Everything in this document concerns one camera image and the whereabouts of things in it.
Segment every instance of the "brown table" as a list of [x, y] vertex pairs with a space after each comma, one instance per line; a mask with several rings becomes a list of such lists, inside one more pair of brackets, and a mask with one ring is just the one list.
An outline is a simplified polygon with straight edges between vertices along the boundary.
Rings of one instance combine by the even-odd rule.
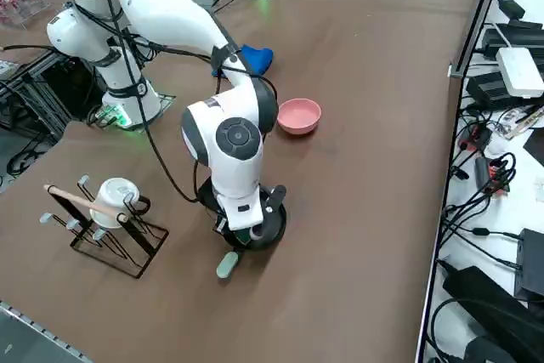
[[[232, 3], [219, 18], [239, 43], [276, 52], [268, 77], [280, 102], [323, 108], [313, 135], [276, 129], [266, 141], [262, 181], [288, 189], [282, 243], [218, 282], [228, 247], [204, 209], [177, 196], [145, 137], [72, 123], [0, 197], [0, 297], [98, 362], [413, 361], [455, 110], [447, 65], [470, 2]], [[179, 119], [213, 93], [210, 69], [161, 55], [144, 72], [178, 95], [151, 129], [190, 191]], [[57, 208], [41, 186], [76, 192], [84, 173], [95, 189], [131, 179], [170, 229], [139, 281], [38, 223]]]

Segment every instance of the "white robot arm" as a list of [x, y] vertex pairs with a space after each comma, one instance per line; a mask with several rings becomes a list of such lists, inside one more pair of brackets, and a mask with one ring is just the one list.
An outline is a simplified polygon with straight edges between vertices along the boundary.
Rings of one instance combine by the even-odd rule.
[[[105, 0], [74, 0], [91, 13], [111, 17]], [[209, 54], [212, 68], [224, 68], [233, 85], [229, 91], [194, 103], [185, 109], [182, 134], [191, 155], [212, 170], [213, 194], [229, 222], [230, 230], [261, 224], [264, 213], [259, 197], [259, 174], [263, 156], [262, 135], [275, 125], [278, 105], [274, 94], [260, 80], [246, 74], [250, 66], [238, 54], [238, 47], [213, 14], [192, 0], [116, 0], [128, 23], [146, 40], [167, 46], [186, 46]], [[113, 98], [126, 92], [124, 108], [134, 114], [138, 102], [128, 90], [146, 82], [141, 98], [145, 119], [157, 109], [155, 92], [128, 56], [136, 84], [128, 78], [126, 62], [117, 48], [107, 45], [109, 33], [96, 26], [77, 9], [67, 9], [48, 25], [52, 44], [64, 53], [95, 64]]]

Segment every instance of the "pink bowl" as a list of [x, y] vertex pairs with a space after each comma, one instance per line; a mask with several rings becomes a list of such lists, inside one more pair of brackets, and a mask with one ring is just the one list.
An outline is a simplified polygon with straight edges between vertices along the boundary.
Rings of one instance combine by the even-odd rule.
[[304, 135], [317, 127], [321, 108], [311, 99], [295, 98], [281, 104], [278, 122], [283, 130], [292, 135]]

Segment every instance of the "mug rack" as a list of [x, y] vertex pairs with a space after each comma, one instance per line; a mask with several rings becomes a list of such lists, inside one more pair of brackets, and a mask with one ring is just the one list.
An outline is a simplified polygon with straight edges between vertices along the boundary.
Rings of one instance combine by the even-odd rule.
[[[94, 196], [86, 186], [88, 180], [89, 177], [85, 175], [77, 183], [85, 198], [72, 195], [54, 185], [43, 186], [70, 214], [72, 220], [66, 223], [57, 215], [45, 213], [40, 221], [44, 223], [52, 218], [71, 231], [74, 238], [70, 247], [75, 251], [133, 278], [140, 278], [167, 239], [168, 230], [143, 219], [142, 216], [147, 214], [151, 207], [151, 201], [147, 197], [139, 195], [138, 200], [134, 202], [133, 196], [128, 194], [123, 200], [126, 213], [118, 213], [114, 207], [94, 202]], [[106, 229], [97, 225], [92, 218], [87, 218], [76, 204], [114, 218], [120, 227]]]

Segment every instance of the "blue cloth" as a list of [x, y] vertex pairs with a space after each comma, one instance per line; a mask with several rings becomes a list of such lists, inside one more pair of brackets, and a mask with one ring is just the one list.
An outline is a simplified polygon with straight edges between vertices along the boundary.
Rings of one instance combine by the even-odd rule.
[[[249, 47], [246, 44], [241, 46], [241, 54], [251, 66], [253, 72], [261, 76], [269, 69], [270, 65], [272, 64], [272, 60], [274, 59], [274, 52], [270, 48], [257, 49]], [[218, 72], [214, 71], [212, 72], [212, 75], [217, 77]]]

